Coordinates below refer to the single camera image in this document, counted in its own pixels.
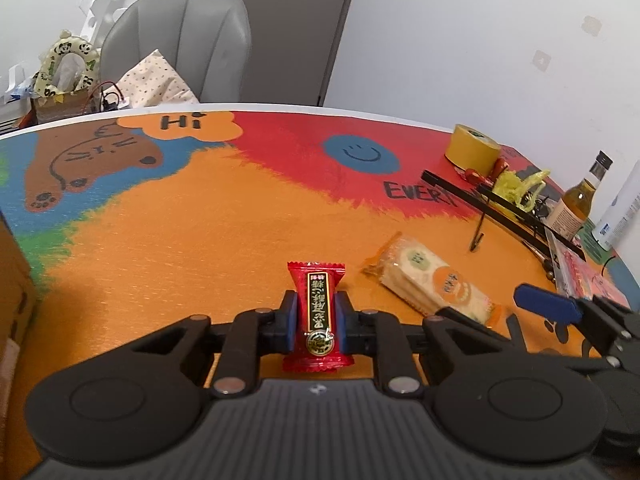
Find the red candy bar packet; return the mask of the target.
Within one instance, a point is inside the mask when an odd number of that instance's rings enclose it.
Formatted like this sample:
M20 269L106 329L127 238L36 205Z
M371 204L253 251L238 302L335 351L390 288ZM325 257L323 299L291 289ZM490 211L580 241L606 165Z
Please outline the red candy bar packet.
M344 263L289 261L297 307L293 350L283 359L288 374L327 373L355 364L344 349L344 322L336 306L336 288Z

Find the red packet in clear bag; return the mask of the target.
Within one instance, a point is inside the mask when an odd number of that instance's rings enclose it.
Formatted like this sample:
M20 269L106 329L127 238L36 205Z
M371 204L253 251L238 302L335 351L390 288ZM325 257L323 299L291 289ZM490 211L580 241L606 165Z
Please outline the red packet in clear bag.
M630 308L622 292L563 244L549 229L546 229L546 237L557 292L567 297L585 299L600 296Z

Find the beige cracker package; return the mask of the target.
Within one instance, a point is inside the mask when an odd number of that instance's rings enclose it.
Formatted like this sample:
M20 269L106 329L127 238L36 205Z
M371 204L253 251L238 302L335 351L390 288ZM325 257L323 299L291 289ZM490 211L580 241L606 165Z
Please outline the beige cracker package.
M363 263L362 272L426 318L446 307L485 326L497 316L495 304L484 292L430 248L401 232Z

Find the black metal rack rod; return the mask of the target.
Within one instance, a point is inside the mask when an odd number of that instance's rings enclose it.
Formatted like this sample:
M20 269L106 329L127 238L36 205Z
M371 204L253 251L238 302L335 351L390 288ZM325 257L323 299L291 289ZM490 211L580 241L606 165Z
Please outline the black metal rack rod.
M484 184L477 185L472 191L465 191L464 188L458 188L457 185L439 177L430 170L424 170L421 174L421 179L429 185L438 186L449 194L456 196L462 202L477 209L484 217L495 220L500 226L503 226L530 246L535 247L548 258L551 257L551 250L547 242L547 233L550 233L570 252L574 252L579 259L586 260L582 248L577 247L560 234L556 234L533 214L518 209L517 206L496 195Z

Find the small brown glass bottle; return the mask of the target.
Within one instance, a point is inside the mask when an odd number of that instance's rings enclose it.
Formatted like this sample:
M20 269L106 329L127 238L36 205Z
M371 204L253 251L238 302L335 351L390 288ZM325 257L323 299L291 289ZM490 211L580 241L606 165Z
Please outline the small brown glass bottle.
M612 159L600 151L585 177L558 200L546 219L546 226L556 235L572 240L588 219L593 196L612 163Z

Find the white spray can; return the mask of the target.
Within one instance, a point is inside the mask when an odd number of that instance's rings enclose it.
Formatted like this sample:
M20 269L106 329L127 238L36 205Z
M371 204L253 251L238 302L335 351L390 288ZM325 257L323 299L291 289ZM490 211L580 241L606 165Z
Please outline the white spray can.
M611 250L631 225L639 211L640 177L639 163L631 173L600 221L591 230L591 235L604 250Z

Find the yellow hair claw clip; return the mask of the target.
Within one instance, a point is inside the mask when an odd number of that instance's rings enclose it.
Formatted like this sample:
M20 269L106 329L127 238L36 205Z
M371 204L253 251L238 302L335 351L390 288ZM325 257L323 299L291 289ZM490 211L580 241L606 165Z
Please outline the yellow hair claw clip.
M540 192L546 187L548 169L521 179L515 171L504 170L494 185L494 193L525 212L532 212Z

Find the colourful cartoon table mat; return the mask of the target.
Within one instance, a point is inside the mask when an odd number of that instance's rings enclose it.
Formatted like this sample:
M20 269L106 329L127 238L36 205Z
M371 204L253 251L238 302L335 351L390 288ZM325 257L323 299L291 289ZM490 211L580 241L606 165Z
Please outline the colourful cartoon table mat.
M293 112L89 118L1 142L1 210L43 297L12 479L634 479L574 326L519 308L535 257L448 181L446 133ZM427 318L362 272L397 232L497 309ZM288 374L289 261L344 263L355 364Z

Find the yellow tape roll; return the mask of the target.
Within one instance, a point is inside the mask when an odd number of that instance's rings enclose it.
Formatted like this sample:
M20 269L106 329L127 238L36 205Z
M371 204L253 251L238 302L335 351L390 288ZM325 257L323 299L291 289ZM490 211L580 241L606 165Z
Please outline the yellow tape roll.
M457 124L451 133L445 157L461 170L472 169L488 177L500 152L500 145L485 133Z

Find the dotted beige cushion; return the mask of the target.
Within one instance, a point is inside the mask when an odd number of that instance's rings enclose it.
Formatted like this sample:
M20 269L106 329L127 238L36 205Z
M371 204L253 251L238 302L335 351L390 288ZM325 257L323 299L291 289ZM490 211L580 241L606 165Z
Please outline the dotted beige cushion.
M131 108L198 104L195 93L158 49L127 70L115 86Z

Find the cardboard box on table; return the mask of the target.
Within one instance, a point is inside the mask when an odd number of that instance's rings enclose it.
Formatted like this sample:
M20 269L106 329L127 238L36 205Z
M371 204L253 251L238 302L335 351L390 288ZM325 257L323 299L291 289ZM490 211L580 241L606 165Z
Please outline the cardboard box on table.
M32 310L37 302L30 265L1 216L1 452L6 444L6 419L14 373Z

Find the grey chair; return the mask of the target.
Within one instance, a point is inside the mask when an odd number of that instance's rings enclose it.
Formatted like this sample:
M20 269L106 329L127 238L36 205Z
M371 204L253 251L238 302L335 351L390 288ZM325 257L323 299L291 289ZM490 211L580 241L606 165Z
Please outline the grey chair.
M119 80L157 50L199 101L235 103L251 46L242 0L137 0L106 35L100 75Z

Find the grey door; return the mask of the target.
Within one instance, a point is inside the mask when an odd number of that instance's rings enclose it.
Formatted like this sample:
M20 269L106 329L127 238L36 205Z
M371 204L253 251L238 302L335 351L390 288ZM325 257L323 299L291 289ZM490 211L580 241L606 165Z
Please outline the grey door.
M322 105L350 0L242 1L252 50L241 100Z

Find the cardboard box on floor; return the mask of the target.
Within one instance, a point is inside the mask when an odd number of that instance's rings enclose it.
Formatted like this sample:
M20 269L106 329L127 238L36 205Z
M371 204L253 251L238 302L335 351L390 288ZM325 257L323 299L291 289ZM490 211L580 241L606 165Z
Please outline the cardboard box on floor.
M32 99L38 124L97 113L100 107L99 98L87 89Z

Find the panda pattern neck pillow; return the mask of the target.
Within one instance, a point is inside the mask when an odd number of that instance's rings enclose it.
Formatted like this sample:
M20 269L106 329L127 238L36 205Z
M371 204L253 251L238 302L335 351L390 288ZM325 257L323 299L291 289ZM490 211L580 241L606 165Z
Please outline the panda pattern neck pillow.
M44 55L32 92L38 98L48 98L89 89L99 81L99 70L99 50L88 40L63 30Z

